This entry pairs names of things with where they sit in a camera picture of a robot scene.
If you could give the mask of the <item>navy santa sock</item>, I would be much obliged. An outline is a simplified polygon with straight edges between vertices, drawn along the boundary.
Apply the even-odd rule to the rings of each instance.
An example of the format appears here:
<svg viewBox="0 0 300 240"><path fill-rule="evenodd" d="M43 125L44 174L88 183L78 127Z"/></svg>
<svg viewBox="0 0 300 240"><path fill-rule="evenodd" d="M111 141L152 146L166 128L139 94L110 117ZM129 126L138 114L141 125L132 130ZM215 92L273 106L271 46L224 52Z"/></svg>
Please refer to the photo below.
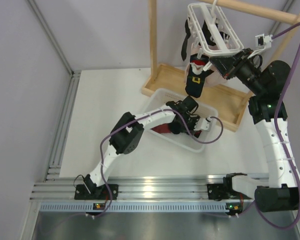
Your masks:
<svg viewBox="0 0 300 240"><path fill-rule="evenodd" d="M185 91L189 96L199 98L202 94L205 80L209 77L213 71L204 71L204 66L209 62L209 57L202 55L198 58L197 54L190 56L189 68L186 75Z"/></svg>
<svg viewBox="0 0 300 240"><path fill-rule="evenodd" d="M192 136L194 136L195 138L199 138L200 135L201 135L201 133L202 133L201 130L191 130L191 131L190 131L190 134L191 134Z"/></svg>

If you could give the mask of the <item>white plastic clip hanger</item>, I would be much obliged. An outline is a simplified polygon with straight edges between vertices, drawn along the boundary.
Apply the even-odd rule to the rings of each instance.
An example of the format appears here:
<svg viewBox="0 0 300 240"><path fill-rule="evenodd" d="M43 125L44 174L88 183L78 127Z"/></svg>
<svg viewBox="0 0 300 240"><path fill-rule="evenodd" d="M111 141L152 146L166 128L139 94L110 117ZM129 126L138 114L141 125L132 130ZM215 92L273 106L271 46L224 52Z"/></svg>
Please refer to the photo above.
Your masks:
<svg viewBox="0 0 300 240"><path fill-rule="evenodd" d="M217 1L209 3L191 3L187 6L187 20L191 36L194 38L194 47L200 46L197 57L202 55L208 57L232 56L243 50L244 45L235 33ZM202 27L206 22L216 46L209 46ZM228 43L222 39L219 31L227 33L230 38Z"/></svg>

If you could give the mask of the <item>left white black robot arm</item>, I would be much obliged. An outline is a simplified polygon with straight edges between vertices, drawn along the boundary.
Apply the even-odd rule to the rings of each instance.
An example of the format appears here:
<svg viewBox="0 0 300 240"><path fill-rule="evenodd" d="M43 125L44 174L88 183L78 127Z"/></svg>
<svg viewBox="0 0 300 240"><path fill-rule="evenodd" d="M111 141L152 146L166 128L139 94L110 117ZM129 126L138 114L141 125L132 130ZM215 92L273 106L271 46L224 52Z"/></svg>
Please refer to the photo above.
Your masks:
<svg viewBox="0 0 300 240"><path fill-rule="evenodd" d="M198 137L200 116L195 112L198 103L190 96L183 100L168 101L161 107L133 115L126 112L118 120L110 134L102 140L108 143L105 153L95 169L83 177L83 183L75 187L75 200L108 200L118 187L107 180L117 158L132 153L147 130L158 134L188 134Z"/></svg>

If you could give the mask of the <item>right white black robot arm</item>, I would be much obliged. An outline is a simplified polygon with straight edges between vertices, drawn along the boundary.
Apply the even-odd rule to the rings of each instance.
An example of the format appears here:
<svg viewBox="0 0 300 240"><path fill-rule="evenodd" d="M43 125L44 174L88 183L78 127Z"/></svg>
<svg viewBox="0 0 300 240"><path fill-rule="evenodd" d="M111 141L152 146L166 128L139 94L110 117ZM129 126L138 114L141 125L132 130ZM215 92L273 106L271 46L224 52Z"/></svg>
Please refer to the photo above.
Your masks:
<svg viewBox="0 0 300 240"><path fill-rule="evenodd" d="M300 173L293 158L288 114L282 101L291 68L275 60L261 70L251 53L247 48L232 56L210 57L209 62L224 79L236 77L254 94L248 101L248 110L263 144L268 183L262 184L245 173L230 173L223 179L223 192L232 199L242 193L253 199L263 213L299 210Z"/></svg>

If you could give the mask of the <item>black sock on hanger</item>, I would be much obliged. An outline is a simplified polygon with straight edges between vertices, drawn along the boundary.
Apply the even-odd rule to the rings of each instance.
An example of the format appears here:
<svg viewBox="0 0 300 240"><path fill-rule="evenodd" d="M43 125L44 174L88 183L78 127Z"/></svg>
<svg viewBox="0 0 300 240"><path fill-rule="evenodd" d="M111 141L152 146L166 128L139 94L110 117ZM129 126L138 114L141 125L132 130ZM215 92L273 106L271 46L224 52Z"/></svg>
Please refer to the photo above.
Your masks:
<svg viewBox="0 0 300 240"><path fill-rule="evenodd" d="M181 47L181 59L183 62L187 58L188 40L191 37L191 30L189 28L188 20L185 21L184 28L185 28L185 38L183 40L182 47Z"/></svg>

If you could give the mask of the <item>maroon purple sock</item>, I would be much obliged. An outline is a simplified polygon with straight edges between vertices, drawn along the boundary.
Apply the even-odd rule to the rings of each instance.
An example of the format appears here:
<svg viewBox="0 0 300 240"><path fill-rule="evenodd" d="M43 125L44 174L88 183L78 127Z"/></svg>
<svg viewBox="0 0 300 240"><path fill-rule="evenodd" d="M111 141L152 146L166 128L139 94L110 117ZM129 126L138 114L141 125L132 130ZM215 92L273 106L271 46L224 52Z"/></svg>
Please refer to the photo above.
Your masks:
<svg viewBox="0 0 300 240"><path fill-rule="evenodd" d="M170 134L170 133L172 133L170 128L169 128L168 123L164 123L164 124L158 125L156 127L153 127L151 130L158 133L158 134Z"/></svg>

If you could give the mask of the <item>white plastic basket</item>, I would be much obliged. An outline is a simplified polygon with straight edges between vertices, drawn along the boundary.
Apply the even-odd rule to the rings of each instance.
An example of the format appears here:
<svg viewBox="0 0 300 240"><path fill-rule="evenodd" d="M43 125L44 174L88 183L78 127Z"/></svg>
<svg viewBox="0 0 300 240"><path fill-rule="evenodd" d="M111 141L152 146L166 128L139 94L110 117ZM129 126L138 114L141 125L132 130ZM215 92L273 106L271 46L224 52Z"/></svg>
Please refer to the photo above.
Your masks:
<svg viewBox="0 0 300 240"><path fill-rule="evenodd" d="M218 111L204 103L197 102L193 97L182 95L165 88L157 89L144 105L143 112L150 112L167 103L175 103L180 107L181 102L185 102L187 109L182 116L190 130L193 140L188 134L180 117L177 117L176 123L168 123L164 126L158 126L150 130L154 135L171 142L179 147L194 153L202 152L206 146L201 142L207 142L211 131L215 128Z"/></svg>

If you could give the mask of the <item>black white striped sock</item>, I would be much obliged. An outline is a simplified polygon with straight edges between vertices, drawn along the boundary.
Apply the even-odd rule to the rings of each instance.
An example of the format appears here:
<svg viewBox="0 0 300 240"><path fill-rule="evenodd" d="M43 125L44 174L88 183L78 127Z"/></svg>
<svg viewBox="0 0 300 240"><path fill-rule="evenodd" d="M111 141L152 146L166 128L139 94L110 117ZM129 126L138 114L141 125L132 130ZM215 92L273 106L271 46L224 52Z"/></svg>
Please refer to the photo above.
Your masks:
<svg viewBox="0 0 300 240"><path fill-rule="evenodd" d="M206 40L207 44L211 47L216 47L217 44L216 44L216 42L215 42L215 40L214 40L214 38L213 38L209 28L208 28L208 25L207 25L206 22L204 22L201 30L204 34L204 37L205 37L205 40ZM219 33L220 33L222 39L224 40L224 42L227 44L229 42L230 36L227 33L223 32L223 31L219 31Z"/></svg>

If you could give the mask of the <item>wooden drying rack stand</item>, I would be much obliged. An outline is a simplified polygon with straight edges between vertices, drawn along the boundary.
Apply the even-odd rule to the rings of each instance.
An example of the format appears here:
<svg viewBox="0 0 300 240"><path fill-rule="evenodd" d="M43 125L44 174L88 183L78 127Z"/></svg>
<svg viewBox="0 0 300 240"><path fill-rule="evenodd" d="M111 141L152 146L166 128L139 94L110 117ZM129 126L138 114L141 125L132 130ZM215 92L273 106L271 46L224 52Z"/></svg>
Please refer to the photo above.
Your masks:
<svg viewBox="0 0 300 240"><path fill-rule="evenodd" d="M239 0L219 0L217 5L279 23L293 25L300 22L300 13L296 15L288 11L275 10ZM157 89L165 88L179 94L185 94L184 71L168 64L157 63L157 2L155 0L148 1L148 19L151 74L141 92L150 97ZM252 92L244 93L219 84L205 88L198 100L217 109L224 127L236 132L242 121L248 100L252 95Z"/></svg>

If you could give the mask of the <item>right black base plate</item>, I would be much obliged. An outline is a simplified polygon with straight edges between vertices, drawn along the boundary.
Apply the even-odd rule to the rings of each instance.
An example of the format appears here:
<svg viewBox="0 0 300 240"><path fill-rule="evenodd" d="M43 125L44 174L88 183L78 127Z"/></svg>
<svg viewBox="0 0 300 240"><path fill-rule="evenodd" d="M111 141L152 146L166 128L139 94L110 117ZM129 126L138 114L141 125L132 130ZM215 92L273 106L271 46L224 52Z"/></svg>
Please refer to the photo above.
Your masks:
<svg viewBox="0 0 300 240"><path fill-rule="evenodd" d="M214 201L235 199L237 194L232 192L229 187L221 183L209 183L206 185L208 199Z"/></svg>

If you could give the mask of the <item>aluminium corner frame profile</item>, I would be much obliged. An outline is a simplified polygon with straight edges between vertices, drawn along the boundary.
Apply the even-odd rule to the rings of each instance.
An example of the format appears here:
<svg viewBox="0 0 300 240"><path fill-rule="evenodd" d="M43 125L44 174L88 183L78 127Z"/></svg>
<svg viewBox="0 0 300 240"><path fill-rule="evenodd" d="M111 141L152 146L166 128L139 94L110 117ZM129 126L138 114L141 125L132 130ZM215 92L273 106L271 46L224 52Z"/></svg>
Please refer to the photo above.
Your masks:
<svg viewBox="0 0 300 240"><path fill-rule="evenodd" d="M59 177L60 169L63 160L63 154L66 146L66 138L70 126L71 115L74 108L75 98L78 90L79 80L80 80L80 71L73 71L68 60L66 59L65 54L60 47L60 44L57 41L53 31L49 27L48 22L46 21L42 11L40 10L38 4L35 0L27 0L30 10L34 14L34 17L41 26L44 34L46 35L51 47L57 54L59 60L61 61L63 67L68 73L68 85L66 89L66 94L62 103L62 108L60 110L60 115L58 118L58 124L55 130L52 146L49 152L47 169L44 177L46 180L55 180Z"/></svg>

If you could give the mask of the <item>aluminium mounting rail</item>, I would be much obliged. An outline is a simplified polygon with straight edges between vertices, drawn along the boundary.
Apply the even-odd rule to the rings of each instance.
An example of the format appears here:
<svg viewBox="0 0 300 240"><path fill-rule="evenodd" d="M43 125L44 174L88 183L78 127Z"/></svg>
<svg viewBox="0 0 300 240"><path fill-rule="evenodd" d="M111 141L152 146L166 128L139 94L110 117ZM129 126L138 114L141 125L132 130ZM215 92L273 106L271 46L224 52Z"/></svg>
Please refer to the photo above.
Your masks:
<svg viewBox="0 0 300 240"><path fill-rule="evenodd" d="M207 200L208 184L221 184L223 175L111 177L109 184L118 185L118 201ZM30 194L32 201L72 201L75 184L80 179L51 178L36 182Z"/></svg>

